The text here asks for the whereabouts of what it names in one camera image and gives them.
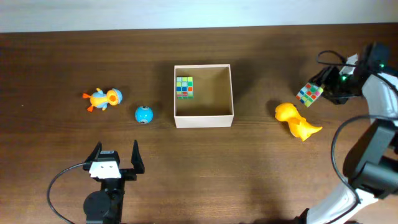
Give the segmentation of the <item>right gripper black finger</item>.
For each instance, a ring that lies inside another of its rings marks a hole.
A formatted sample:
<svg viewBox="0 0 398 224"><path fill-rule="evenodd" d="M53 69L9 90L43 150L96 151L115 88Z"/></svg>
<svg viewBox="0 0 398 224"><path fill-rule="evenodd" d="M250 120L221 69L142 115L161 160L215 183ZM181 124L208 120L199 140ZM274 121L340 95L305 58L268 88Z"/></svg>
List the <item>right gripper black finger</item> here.
<svg viewBox="0 0 398 224"><path fill-rule="evenodd" d="M325 67L321 69L314 77L308 80L309 83L313 83L316 86L329 85L333 82L333 79L337 76L338 69L336 67Z"/></svg>
<svg viewBox="0 0 398 224"><path fill-rule="evenodd" d="M334 93L327 89L324 89L323 97L332 102L334 105L343 105L350 98L350 96L347 94Z"/></svg>

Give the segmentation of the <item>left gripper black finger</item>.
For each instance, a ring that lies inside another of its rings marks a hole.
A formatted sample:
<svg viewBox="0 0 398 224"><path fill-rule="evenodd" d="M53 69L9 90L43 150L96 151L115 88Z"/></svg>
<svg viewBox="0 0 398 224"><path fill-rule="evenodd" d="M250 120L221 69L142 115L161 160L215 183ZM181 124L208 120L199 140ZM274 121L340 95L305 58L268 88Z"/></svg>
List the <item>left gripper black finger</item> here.
<svg viewBox="0 0 398 224"><path fill-rule="evenodd" d="M136 174L144 174L145 173L145 165L143 163L141 154L139 152L139 145L137 140L134 141L132 156L131 156L131 164Z"/></svg>
<svg viewBox="0 0 398 224"><path fill-rule="evenodd" d="M93 162L97 160L100 152L102 151L102 143L98 142L91 154L86 158L85 162Z"/></svg>

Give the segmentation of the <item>multicoloured puzzle cube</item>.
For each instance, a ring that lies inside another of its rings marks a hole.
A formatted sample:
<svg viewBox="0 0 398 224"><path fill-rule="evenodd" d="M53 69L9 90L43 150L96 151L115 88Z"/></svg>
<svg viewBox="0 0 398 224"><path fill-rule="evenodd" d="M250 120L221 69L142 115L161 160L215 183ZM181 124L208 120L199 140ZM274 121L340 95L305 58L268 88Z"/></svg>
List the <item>multicoloured puzzle cube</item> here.
<svg viewBox="0 0 398 224"><path fill-rule="evenodd" d="M296 94L296 99L306 107L311 106L323 93L323 88L314 83L307 83Z"/></svg>
<svg viewBox="0 0 398 224"><path fill-rule="evenodd" d="M177 77L175 79L175 92L178 100L194 98L193 77Z"/></svg>

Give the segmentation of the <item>orange dinosaur toy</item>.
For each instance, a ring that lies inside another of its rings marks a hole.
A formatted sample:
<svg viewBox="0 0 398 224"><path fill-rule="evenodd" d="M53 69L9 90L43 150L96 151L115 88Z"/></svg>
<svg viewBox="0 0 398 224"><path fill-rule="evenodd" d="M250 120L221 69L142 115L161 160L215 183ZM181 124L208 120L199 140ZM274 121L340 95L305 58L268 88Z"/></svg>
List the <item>orange dinosaur toy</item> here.
<svg viewBox="0 0 398 224"><path fill-rule="evenodd" d="M281 103L278 105L275 109L275 119L280 122L287 122L291 134L302 141L323 129L321 126L310 124L299 114L292 103Z"/></svg>

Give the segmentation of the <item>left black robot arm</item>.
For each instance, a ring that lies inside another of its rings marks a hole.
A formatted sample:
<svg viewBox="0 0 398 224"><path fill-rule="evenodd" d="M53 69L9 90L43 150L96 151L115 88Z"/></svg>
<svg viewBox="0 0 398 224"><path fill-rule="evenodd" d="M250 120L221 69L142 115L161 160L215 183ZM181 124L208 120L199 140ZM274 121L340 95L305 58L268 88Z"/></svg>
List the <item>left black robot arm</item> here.
<svg viewBox="0 0 398 224"><path fill-rule="evenodd" d="M121 223L125 183L137 180L137 175L145 172L137 141L133 144L131 164L131 168L121 169L117 151L102 150L100 142L96 145L85 160L83 170L89 172L101 188L90 193L83 203L86 223Z"/></svg>

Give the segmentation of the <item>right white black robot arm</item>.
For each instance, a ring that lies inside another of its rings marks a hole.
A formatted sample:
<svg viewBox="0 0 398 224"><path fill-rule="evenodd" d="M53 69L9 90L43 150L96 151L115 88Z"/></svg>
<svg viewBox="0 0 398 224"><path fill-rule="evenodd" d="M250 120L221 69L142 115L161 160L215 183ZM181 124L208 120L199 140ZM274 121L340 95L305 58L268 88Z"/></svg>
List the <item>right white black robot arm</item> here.
<svg viewBox="0 0 398 224"><path fill-rule="evenodd" d="M330 156L340 184L326 199L306 208L294 223L349 223L361 209L397 194L397 160L386 157L397 150L397 70L388 66L390 50L382 43L367 45L361 54L324 68L309 79L297 99L310 106L320 96L335 105L350 98L366 99L369 113L343 122L331 143ZM346 155L343 168L335 160L336 142L347 125L362 119L371 124Z"/></svg>

